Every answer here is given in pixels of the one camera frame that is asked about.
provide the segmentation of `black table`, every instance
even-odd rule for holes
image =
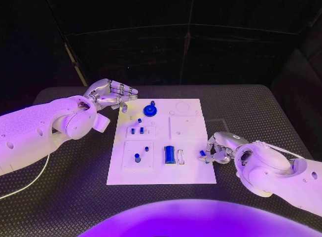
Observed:
[[[140,98],[199,98],[209,137],[231,131],[313,158],[271,91],[262,85],[137,86]],[[86,87],[45,89],[35,104],[84,94]],[[244,186],[234,162],[215,164],[218,184],[107,186],[119,110],[106,133],[93,130],[51,155],[37,183],[0,200],[0,236],[77,236],[117,213],[143,204],[183,198],[245,204],[285,216],[322,232],[322,217],[296,208],[283,198],[257,196]],[[47,158],[0,177],[0,196],[25,187]]]

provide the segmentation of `table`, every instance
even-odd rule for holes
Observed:
[[[262,85],[137,86],[140,98],[199,98],[209,137],[231,131],[313,159],[270,89]],[[84,94],[86,87],[45,89],[35,104]],[[257,196],[244,186],[234,162],[215,164],[218,184],[107,186],[119,110],[101,114],[106,133],[68,141],[51,154],[45,173],[21,193],[0,200],[0,236],[77,236],[113,215],[143,204],[170,199],[235,202],[308,225],[322,232],[322,217],[296,208],[283,198]],[[0,196],[35,179],[47,158],[0,177]]]

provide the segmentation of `white board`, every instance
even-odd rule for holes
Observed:
[[[143,109],[152,100],[157,115],[147,117]],[[201,100],[139,99],[127,104],[129,112],[120,111],[119,116],[107,185],[216,184],[214,165],[199,160],[208,144]],[[166,146],[175,146],[176,164],[166,164]],[[179,156],[179,150],[183,150],[183,156]]]

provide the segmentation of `blue cap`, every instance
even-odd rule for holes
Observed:
[[[157,108],[153,105],[146,106],[143,110],[146,116],[153,117],[157,113]]]

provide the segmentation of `robotic hand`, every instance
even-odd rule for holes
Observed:
[[[91,128],[104,132],[110,119],[97,113],[123,107],[139,91],[117,81],[96,82],[84,96],[54,100],[0,117],[0,175],[27,167],[53,153],[63,143],[83,138]]]
[[[235,159],[238,177],[260,196],[281,196],[296,207],[322,216],[322,162],[304,159],[283,148],[257,141],[250,143],[229,132],[216,132],[208,143],[218,151],[201,157],[222,164]],[[297,158],[287,159],[278,151]]]

